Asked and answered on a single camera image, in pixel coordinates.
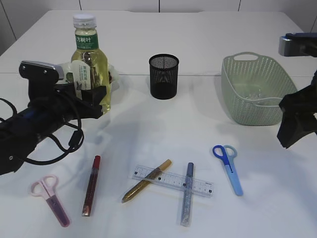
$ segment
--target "transparent ruler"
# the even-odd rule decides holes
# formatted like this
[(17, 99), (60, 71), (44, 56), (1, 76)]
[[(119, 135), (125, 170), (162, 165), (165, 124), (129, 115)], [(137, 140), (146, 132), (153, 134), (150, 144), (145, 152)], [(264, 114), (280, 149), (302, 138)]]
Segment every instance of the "transparent ruler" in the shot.
[[(153, 184), (157, 184), (163, 187), (169, 187), (172, 189), (177, 189), (180, 191), (185, 190), (185, 186), (186, 186), (185, 176), (162, 172), (155, 179), (146, 178), (146, 176), (153, 170), (154, 170), (153, 168), (137, 166), (133, 172), (132, 178), (137, 180), (147, 180)], [(199, 195), (203, 197), (212, 197), (213, 183), (206, 182), (203, 180), (193, 179), (191, 192), (195, 195)]]

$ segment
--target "cable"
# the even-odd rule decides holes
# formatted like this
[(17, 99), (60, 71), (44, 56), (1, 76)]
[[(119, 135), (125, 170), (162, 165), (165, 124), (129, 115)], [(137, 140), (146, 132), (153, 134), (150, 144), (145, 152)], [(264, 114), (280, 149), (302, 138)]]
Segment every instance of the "cable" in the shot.
[(9, 107), (11, 107), (13, 116), (18, 113), (18, 111), (16, 110), (15, 106), (14, 106), (11, 102), (9, 102), (8, 100), (6, 100), (6, 99), (4, 99), (4, 98), (0, 98), (0, 100), (3, 101), (3, 102), (5, 102), (5, 103), (7, 103), (7, 104), (9, 105)]
[(52, 159), (52, 160), (48, 160), (48, 161), (37, 161), (37, 160), (29, 159), (29, 158), (20, 158), (24, 162), (27, 162), (27, 163), (32, 164), (32, 165), (50, 165), (50, 164), (54, 164), (54, 163), (62, 160), (63, 158), (65, 158), (68, 154), (73, 153), (76, 150), (78, 150), (82, 146), (82, 144), (84, 143), (84, 138), (85, 137), (84, 137), (84, 132), (81, 129), (81, 126), (82, 126), (81, 119), (80, 119), (80, 116), (78, 114), (78, 111), (77, 111), (75, 105), (66, 96), (64, 96), (64, 95), (62, 95), (60, 93), (57, 93), (57, 92), (56, 92), (56, 95), (62, 97), (65, 101), (67, 101), (67, 103), (70, 105), (71, 109), (74, 111), (74, 113), (76, 115), (76, 119), (77, 119), (77, 125), (73, 125), (73, 124), (68, 123), (68, 122), (64, 123), (64, 125), (72, 127), (74, 129), (77, 129), (73, 133), (71, 139), (69, 140), (69, 143), (68, 143), (69, 148), (65, 149), (62, 146), (62, 144), (60, 143), (60, 141), (53, 134), (50, 134), (50, 135), (48, 135), (48, 138), (52, 139), (55, 142), (55, 144), (58, 146), (58, 148), (61, 151), (63, 151), (64, 153), (62, 155), (58, 156), (57, 158)]

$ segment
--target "bottle label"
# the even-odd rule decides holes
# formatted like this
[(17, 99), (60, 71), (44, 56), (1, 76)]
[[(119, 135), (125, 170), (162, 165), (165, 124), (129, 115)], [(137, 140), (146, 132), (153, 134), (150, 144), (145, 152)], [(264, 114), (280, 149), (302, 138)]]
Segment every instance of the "bottle label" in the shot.
[(99, 47), (97, 34), (91, 36), (75, 35), (75, 37), (79, 50), (96, 50)]
[(73, 72), (76, 96), (82, 99), (81, 90), (90, 90), (92, 88), (90, 82), (90, 67), (81, 60), (74, 60), (70, 68)]

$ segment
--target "green label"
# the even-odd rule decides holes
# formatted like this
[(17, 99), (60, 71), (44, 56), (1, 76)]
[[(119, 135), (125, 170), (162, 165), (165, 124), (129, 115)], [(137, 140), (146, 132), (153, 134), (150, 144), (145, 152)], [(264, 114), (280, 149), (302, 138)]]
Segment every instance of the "green label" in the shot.
[(76, 45), (79, 50), (96, 50), (98, 49), (98, 36), (97, 34), (91, 36), (76, 36)]

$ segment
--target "silver glitter pen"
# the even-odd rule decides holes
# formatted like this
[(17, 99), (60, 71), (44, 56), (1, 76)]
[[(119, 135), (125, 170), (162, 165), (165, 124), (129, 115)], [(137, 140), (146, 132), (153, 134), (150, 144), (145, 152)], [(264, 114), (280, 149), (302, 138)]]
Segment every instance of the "silver glitter pen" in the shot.
[(194, 176), (194, 164), (188, 163), (186, 180), (185, 180), (184, 197), (183, 197), (182, 217), (181, 217), (181, 222), (180, 222), (180, 224), (182, 226), (185, 226), (185, 227), (190, 226), (193, 176)]

